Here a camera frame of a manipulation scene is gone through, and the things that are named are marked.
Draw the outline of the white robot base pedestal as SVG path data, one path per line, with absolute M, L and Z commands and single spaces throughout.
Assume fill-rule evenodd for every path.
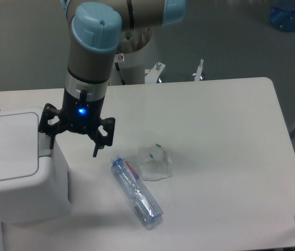
M 152 68 L 145 68 L 145 50 L 115 55 L 109 79 L 109 86 L 161 83 L 160 75 L 166 65 L 157 62 Z

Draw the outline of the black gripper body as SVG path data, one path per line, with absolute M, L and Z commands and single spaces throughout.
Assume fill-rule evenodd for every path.
M 60 115 L 60 126 L 70 132 L 87 134 L 101 125 L 101 110 L 104 97 L 85 103 L 64 90 L 63 104 Z

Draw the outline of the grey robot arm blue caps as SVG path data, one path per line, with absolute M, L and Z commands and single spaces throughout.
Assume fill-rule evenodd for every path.
M 61 108 L 46 104 L 38 130 L 48 138 L 65 131 L 88 135 L 100 150 L 113 143 L 115 119 L 101 110 L 122 33 L 165 26 L 185 16 L 186 1 L 63 1 L 70 50 Z

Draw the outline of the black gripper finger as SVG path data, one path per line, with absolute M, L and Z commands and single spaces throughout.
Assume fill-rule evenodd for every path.
M 87 126 L 87 135 L 94 141 L 95 147 L 92 156 L 97 157 L 98 150 L 105 146 L 112 146 L 115 129 L 115 118 L 99 118 L 96 123 Z
M 58 117 L 58 122 L 50 124 L 50 121 L 55 117 Z M 50 137 L 50 149 L 54 147 L 56 135 L 65 132 L 68 128 L 69 122 L 63 111 L 58 110 L 50 103 L 46 103 L 42 111 L 38 131 Z

